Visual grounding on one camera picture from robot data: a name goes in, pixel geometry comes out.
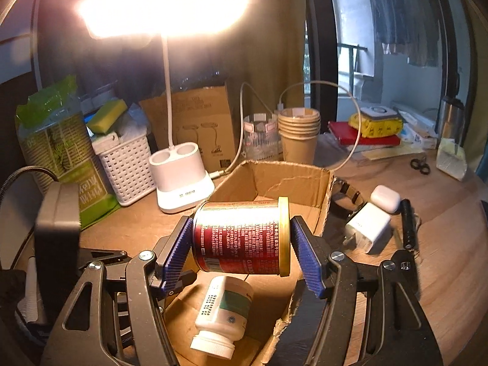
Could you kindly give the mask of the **cardboard box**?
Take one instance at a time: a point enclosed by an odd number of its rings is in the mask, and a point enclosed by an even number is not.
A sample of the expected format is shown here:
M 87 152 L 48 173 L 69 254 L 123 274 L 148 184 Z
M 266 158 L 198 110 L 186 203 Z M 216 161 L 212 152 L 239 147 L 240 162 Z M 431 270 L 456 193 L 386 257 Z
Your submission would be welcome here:
M 293 217 L 320 235 L 333 173 L 311 165 L 248 161 L 200 205 L 185 268 L 193 284 L 172 296 L 165 323 L 182 365 L 300 364 L 313 337 L 295 321 L 306 286 L 291 244 Z M 236 331 L 208 353 L 197 325 L 211 286 L 220 325 Z

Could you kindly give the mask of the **red metal can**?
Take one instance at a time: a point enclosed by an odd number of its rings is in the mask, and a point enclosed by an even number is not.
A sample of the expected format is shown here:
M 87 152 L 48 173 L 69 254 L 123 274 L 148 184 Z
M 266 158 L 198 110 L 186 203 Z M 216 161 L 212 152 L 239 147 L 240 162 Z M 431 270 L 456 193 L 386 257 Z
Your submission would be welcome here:
M 289 200 L 204 203 L 194 214 L 192 248 L 205 272 L 290 274 Z

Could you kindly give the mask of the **white power adapter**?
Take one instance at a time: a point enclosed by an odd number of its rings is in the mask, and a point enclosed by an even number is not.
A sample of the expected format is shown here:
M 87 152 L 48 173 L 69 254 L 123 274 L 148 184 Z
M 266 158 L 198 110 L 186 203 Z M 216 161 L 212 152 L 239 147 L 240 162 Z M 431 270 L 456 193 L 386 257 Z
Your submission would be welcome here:
M 366 203 L 345 226 L 344 246 L 356 245 L 369 254 L 389 228 L 390 214 L 372 203 Z

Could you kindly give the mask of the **white pill bottle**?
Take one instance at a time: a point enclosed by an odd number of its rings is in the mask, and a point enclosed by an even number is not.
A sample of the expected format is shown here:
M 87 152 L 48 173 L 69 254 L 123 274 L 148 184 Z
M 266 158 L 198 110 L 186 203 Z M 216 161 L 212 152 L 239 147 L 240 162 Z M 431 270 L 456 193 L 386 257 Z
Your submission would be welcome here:
M 234 343 L 243 338 L 254 291 L 239 278 L 217 276 L 208 286 L 195 326 L 191 349 L 231 359 Z

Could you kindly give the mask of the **white earbuds case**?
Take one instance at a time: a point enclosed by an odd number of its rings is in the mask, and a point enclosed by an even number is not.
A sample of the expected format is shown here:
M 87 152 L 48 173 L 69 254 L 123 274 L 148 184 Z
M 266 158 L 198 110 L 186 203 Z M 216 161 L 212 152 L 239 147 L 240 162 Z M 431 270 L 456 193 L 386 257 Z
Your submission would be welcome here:
M 370 200 L 383 211 L 394 214 L 400 206 L 401 196 L 385 185 L 378 185 L 372 191 Z

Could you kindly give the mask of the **black mini flashlight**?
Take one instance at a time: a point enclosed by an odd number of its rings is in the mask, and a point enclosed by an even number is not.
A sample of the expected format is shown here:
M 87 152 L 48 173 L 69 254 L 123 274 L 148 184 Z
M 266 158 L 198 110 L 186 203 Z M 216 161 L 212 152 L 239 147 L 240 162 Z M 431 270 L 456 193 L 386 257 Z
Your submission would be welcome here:
M 402 220 L 403 247 L 412 250 L 417 245 L 416 220 L 409 199 L 400 202 L 400 214 Z

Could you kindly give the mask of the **white plastic basket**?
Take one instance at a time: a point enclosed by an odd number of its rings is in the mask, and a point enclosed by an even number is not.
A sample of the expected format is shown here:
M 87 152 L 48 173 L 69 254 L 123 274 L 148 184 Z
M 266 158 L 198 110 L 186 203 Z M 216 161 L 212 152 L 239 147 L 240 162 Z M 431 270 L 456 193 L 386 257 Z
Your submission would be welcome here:
M 122 142 L 111 132 L 95 139 L 92 147 L 121 206 L 130 206 L 156 189 L 146 135 Z

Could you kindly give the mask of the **stacked paper cups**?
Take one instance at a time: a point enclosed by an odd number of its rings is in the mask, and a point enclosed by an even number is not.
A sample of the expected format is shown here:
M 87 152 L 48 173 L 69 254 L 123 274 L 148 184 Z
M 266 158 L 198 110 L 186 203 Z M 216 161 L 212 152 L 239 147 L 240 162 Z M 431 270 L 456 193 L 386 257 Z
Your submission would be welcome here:
M 320 113 L 312 108 L 286 108 L 278 114 L 286 162 L 312 164 L 321 127 Z

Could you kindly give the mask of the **black scissors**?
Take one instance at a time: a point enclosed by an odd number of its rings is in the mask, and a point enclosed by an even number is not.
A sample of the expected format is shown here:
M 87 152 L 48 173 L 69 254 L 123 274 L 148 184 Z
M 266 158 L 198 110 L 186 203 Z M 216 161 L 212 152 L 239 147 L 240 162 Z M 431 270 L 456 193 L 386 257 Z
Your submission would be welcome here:
M 430 175 L 431 168 L 427 161 L 427 155 L 419 156 L 418 158 L 413 158 L 409 165 L 412 169 L 418 170 L 422 175 Z

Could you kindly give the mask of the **yellow wipes pack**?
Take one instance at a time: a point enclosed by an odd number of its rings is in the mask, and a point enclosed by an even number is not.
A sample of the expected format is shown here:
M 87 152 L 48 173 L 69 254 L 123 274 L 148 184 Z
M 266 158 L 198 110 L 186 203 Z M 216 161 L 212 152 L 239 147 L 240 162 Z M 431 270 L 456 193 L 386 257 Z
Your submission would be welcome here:
M 374 120 L 366 114 L 351 115 L 348 125 L 361 133 L 361 136 L 368 139 L 376 139 L 398 135 L 403 128 L 403 121 L 399 117 Z

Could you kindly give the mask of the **yellow green sponge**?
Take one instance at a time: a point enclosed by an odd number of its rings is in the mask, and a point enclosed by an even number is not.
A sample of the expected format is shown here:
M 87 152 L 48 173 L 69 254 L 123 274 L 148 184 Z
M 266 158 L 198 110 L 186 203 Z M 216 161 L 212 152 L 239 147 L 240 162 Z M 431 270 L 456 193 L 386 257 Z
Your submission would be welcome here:
M 127 104 L 123 99 L 114 99 L 105 102 L 88 121 L 87 127 L 95 135 L 107 134 L 116 120 L 126 110 Z

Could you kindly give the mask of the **brown lamp packaging box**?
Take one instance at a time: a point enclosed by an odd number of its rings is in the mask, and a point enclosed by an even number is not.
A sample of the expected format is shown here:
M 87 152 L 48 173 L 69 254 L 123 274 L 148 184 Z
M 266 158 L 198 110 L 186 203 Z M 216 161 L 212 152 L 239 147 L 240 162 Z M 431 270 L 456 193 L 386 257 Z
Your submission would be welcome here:
M 237 149 L 227 87 L 173 93 L 172 137 L 175 145 L 197 144 L 208 172 L 228 168 Z

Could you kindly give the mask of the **clear plastic bag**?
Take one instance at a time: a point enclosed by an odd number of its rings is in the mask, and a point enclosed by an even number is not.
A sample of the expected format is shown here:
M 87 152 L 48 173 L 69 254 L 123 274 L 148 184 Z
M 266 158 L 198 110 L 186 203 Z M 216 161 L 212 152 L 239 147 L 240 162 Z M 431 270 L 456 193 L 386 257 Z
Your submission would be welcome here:
M 436 158 L 436 167 L 462 182 L 467 173 L 467 160 L 464 149 L 453 139 L 441 138 Z

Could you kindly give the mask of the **steel thermos bottle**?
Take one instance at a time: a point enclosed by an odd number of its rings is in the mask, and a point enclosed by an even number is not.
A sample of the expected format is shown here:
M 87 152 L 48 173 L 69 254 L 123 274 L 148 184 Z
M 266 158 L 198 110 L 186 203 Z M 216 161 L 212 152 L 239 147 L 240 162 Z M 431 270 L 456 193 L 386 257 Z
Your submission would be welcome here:
M 457 98 L 444 96 L 439 110 L 438 136 L 440 138 L 453 140 L 456 144 L 459 144 L 464 124 L 464 104 Z

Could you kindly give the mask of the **white desk lamp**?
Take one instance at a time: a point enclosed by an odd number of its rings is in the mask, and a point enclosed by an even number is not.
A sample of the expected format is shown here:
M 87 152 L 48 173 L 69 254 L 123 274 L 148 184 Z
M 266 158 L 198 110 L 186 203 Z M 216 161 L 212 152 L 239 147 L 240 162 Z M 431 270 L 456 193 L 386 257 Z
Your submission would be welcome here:
M 159 36 L 162 42 L 167 130 L 173 131 L 169 39 L 219 34 L 241 19 L 249 0 L 81 0 L 76 13 L 94 39 Z M 190 209 L 214 191 L 194 142 L 175 144 L 149 158 L 159 209 L 174 214 Z

